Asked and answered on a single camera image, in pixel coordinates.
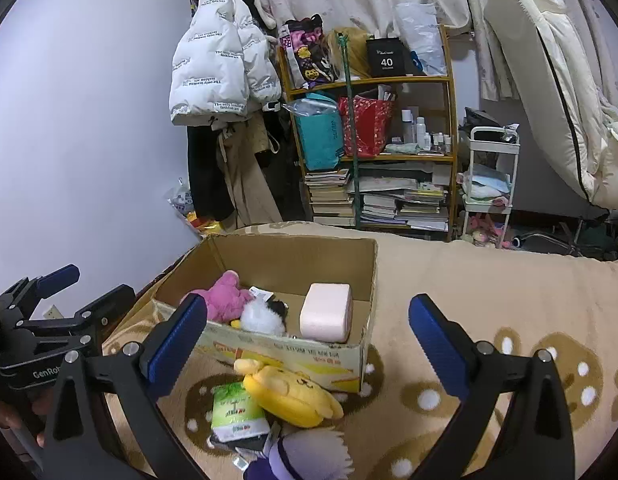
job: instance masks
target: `red bag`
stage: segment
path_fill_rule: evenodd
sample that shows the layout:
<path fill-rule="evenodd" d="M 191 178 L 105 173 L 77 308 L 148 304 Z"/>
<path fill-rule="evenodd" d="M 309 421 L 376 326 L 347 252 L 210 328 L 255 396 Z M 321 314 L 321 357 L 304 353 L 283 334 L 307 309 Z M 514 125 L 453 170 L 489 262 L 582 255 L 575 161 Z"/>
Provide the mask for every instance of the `red bag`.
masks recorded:
<path fill-rule="evenodd" d="M 387 128 L 391 123 L 393 101 L 378 101 L 359 95 L 353 98 L 354 116 L 356 118 L 356 142 L 358 156 L 380 155 L 387 145 Z M 349 104 L 346 97 L 341 97 L 338 110 L 342 116 L 345 140 L 345 153 L 353 155 L 351 146 L 351 128 L 349 127 Z"/>

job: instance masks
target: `bottle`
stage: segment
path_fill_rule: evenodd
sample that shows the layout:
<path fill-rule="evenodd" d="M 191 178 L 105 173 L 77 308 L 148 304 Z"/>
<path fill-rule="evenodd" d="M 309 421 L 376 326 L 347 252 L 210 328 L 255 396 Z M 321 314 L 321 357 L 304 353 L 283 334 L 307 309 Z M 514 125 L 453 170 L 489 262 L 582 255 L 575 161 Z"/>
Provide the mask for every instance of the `bottle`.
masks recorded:
<path fill-rule="evenodd" d="M 416 119 L 416 142 L 421 150 L 425 149 L 425 137 L 427 136 L 427 126 L 424 117 Z"/>
<path fill-rule="evenodd" d="M 403 142 L 414 143 L 416 142 L 415 133 L 413 132 L 413 115 L 411 110 L 403 110 Z"/>

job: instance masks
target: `pink plush toy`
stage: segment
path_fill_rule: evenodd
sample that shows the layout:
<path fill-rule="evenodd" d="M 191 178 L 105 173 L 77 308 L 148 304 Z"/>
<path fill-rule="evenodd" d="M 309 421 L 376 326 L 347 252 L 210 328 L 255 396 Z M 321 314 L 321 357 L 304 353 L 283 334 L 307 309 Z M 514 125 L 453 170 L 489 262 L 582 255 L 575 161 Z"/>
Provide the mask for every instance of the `pink plush toy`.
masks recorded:
<path fill-rule="evenodd" d="M 199 288 L 191 293 L 205 298 L 207 319 L 218 323 L 229 323 L 243 313 L 244 304 L 253 299 L 249 290 L 238 288 L 238 273 L 226 270 L 209 290 Z"/>

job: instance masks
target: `cardboard box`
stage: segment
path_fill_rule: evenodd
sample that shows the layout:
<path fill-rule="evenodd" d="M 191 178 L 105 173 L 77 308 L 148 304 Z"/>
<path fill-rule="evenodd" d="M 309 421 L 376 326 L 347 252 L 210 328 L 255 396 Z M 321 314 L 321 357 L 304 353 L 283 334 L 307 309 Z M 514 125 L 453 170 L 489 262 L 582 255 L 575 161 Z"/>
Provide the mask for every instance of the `cardboard box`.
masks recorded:
<path fill-rule="evenodd" d="M 243 332 L 209 321 L 198 347 L 227 364 L 237 358 L 258 359 L 298 372 L 328 390 L 357 393 L 374 324 L 376 252 L 371 238 L 214 235 L 183 258 L 152 301 L 169 315 L 190 290 L 209 288 L 225 270 L 235 270 L 241 286 L 272 291 L 289 306 L 285 321 L 289 336 Z M 300 310 L 312 283 L 351 286 L 353 313 L 345 343 L 300 337 Z"/>

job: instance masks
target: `electrical socket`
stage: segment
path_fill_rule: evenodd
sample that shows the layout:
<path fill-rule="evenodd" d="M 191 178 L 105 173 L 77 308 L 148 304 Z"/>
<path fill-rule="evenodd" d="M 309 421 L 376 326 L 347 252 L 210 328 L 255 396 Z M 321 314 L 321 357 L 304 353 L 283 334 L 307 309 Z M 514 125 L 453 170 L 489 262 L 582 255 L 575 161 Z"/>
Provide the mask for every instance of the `electrical socket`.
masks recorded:
<path fill-rule="evenodd" d="M 42 317 L 45 319 L 63 319 L 65 316 L 63 316 L 53 304 L 43 313 Z"/>

